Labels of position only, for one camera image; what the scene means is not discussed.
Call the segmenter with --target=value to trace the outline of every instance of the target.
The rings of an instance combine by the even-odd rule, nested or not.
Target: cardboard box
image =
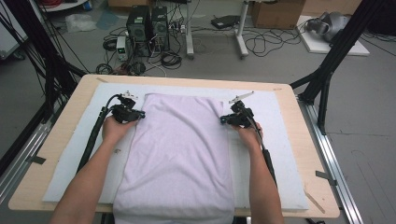
[[[294,29],[305,0],[278,0],[275,4],[255,3],[251,18],[257,28]]]
[[[150,0],[108,0],[108,5],[110,7],[131,7],[134,5],[139,6],[150,6]]]
[[[302,15],[318,17],[325,11],[353,15],[360,3],[361,0],[306,0]]]

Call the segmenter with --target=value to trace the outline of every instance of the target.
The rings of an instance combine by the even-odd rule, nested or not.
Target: computer tower
[[[137,56],[150,56],[150,43],[153,37],[149,6],[132,6],[126,22],[132,50]]]
[[[151,12],[151,22],[154,30],[155,50],[168,51],[169,32],[166,7],[155,7]]]

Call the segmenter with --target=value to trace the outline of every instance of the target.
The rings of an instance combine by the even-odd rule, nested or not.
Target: white foam board
[[[304,27],[302,29],[298,29],[304,22],[310,19],[313,18],[309,16],[300,16],[300,19],[297,21],[297,30],[300,33],[306,49],[310,53],[328,53],[330,51],[329,43],[326,42],[321,35],[317,35],[315,31],[304,32]],[[347,55],[369,56],[370,52],[358,40]]]
[[[183,88],[116,83],[100,84],[59,160],[55,174],[49,183],[49,188],[43,201],[59,202],[67,185],[76,174],[79,161],[101,107],[106,104],[107,100],[112,95],[125,91],[129,91],[131,94],[138,96],[139,100],[136,102],[135,109],[142,108],[145,94],[155,92],[172,95],[212,97],[223,102],[224,115],[227,115],[233,113],[230,109],[231,105],[228,102],[232,100],[235,95],[241,95],[255,90]],[[110,105],[114,105],[117,102],[117,100],[114,100],[112,102],[113,104]],[[303,184],[297,170],[276,95],[271,91],[255,91],[253,95],[244,99],[243,102],[246,107],[250,107],[253,110],[255,120],[258,121],[264,129],[264,144],[270,150],[272,156],[282,208],[288,210],[308,209]],[[101,136],[102,134],[99,133],[94,151],[102,142]],[[126,134],[126,137],[116,146],[116,148],[121,149],[121,151],[117,154],[113,154],[110,159],[105,186],[99,200],[100,203],[114,202],[133,136],[134,128],[132,128]],[[249,208],[248,183],[250,168],[248,150],[240,141],[237,132],[232,130],[232,128],[229,129],[229,143],[229,159],[233,175],[235,207]]]

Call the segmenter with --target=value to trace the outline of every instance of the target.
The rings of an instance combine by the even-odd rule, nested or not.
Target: wooden table
[[[44,164],[32,163],[22,182],[9,201],[13,210],[52,211],[56,203],[44,203],[42,198],[52,179],[58,160],[73,131],[89,104],[96,87],[102,82],[130,83],[183,87],[206,87],[273,91],[279,103],[289,135],[291,148],[304,184],[309,210],[283,211],[285,217],[338,217],[340,212],[326,179],[316,176],[324,172],[318,153],[305,124],[291,87],[287,84],[254,83],[220,80],[182,79],[164,77],[117,77],[87,75],[78,84],[73,96],[58,118],[37,156],[47,159]],[[112,204],[98,204],[97,212],[112,212]],[[249,209],[235,208],[236,216],[249,216]]]

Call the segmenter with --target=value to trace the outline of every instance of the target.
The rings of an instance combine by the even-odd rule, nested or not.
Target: plastic bag
[[[92,21],[92,17],[89,15],[73,14],[66,16],[65,20],[68,33],[91,31],[96,29],[95,22]]]

